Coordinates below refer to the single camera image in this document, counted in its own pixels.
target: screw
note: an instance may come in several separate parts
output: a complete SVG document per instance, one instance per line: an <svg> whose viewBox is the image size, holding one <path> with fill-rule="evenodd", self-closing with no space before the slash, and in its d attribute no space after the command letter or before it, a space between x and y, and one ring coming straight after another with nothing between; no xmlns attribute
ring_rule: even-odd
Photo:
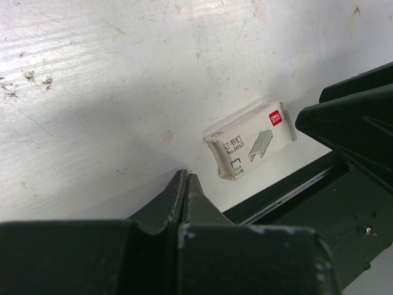
<svg viewBox="0 0 393 295"><path fill-rule="evenodd" d="M373 234L373 229L370 226L366 227L365 230L366 230L366 235L372 235Z"/></svg>

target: white table surface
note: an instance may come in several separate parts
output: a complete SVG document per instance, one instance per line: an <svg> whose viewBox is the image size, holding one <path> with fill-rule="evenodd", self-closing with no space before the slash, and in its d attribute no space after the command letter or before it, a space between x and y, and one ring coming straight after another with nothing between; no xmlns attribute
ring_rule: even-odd
<svg viewBox="0 0 393 295"><path fill-rule="evenodd" d="M2 0L0 220L123 218L179 168L236 205L328 149L298 133L231 182L203 133L267 94L295 120L392 61L392 15L390 0Z"/></svg>

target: red logo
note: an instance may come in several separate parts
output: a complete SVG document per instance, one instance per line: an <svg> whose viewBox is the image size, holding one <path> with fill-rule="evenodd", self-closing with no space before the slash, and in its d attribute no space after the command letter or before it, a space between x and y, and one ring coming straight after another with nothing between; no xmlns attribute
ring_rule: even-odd
<svg viewBox="0 0 393 295"><path fill-rule="evenodd" d="M278 124L280 124L282 122L281 115L280 115L278 110L272 112L269 115L269 118L270 118L271 123L273 124L273 126L276 126L276 125L278 125Z"/></svg>

